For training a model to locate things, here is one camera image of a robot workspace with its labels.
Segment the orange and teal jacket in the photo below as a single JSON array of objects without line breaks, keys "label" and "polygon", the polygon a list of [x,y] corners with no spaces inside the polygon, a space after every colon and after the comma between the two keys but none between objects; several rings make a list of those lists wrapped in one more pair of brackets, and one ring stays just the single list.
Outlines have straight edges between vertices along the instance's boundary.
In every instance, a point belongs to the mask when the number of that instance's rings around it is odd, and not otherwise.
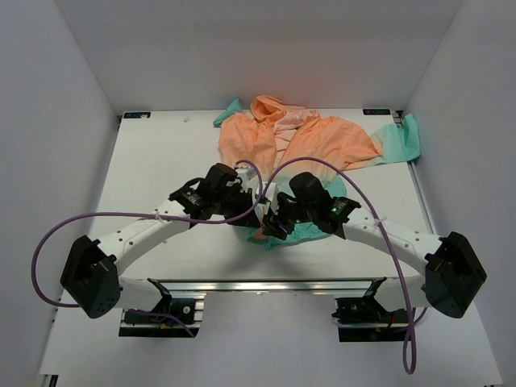
[{"label": "orange and teal jacket", "polygon": [[280,191],[289,193],[288,181],[308,171],[333,197],[346,195],[338,170],[368,168],[417,159],[421,153],[418,124],[412,115],[401,125],[385,125],[369,135],[357,123],[338,116],[322,117],[315,109],[287,105],[261,94],[249,111],[235,98],[214,119],[219,128],[218,149],[224,164],[250,160],[263,179],[274,179]]}]

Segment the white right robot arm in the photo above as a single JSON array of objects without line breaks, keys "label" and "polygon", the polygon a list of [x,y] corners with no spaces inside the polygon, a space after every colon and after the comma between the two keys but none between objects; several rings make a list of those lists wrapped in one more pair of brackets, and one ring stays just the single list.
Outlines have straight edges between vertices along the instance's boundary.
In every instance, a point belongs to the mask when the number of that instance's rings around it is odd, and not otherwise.
[{"label": "white right robot arm", "polygon": [[277,205],[263,218],[265,235],[286,239],[296,225],[313,223],[320,231],[362,243],[416,270],[416,275],[375,282],[364,301],[365,314],[380,322],[409,298],[414,307],[432,307],[450,318],[462,318],[487,279],[468,239],[412,231],[346,197],[333,197],[312,173],[289,182],[291,194],[276,195]]}]

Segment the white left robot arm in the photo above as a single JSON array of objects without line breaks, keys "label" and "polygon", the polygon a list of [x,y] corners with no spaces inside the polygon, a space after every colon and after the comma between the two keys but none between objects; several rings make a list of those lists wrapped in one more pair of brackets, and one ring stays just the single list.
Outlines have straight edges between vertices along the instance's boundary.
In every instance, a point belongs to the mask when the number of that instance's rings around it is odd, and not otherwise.
[{"label": "white left robot arm", "polygon": [[205,177],[195,178],[172,192],[154,212],[98,239],[76,239],[60,283],[89,318],[100,318],[114,308],[140,310],[152,321],[169,316],[172,296],[157,280],[135,280],[124,272],[139,258],[175,235],[219,215],[233,225],[258,223],[254,189],[257,167],[247,162],[234,168],[213,165]]}]

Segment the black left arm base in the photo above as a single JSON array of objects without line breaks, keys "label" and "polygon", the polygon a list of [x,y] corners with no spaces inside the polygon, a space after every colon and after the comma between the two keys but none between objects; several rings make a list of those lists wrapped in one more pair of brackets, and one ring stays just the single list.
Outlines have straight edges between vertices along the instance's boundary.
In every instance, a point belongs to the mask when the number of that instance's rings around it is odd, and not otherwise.
[{"label": "black left arm base", "polygon": [[123,309],[120,337],[194,338],[204,311],[205,295],[176,291],[154,279],[125,279],[117,304]]}]

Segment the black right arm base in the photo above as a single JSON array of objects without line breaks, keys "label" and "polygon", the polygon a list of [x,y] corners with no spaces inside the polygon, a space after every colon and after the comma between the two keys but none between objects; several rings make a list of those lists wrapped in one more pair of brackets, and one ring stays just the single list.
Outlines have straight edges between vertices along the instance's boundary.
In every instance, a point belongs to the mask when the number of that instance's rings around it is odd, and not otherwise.
[{"label": "black right arm base", "polygon": [[363,296],[337,298],[331,317],[338,325],[340,343],[402,342],[408,327],[404,309],[387,311],[374,299],[386,277],[374,280]]}]

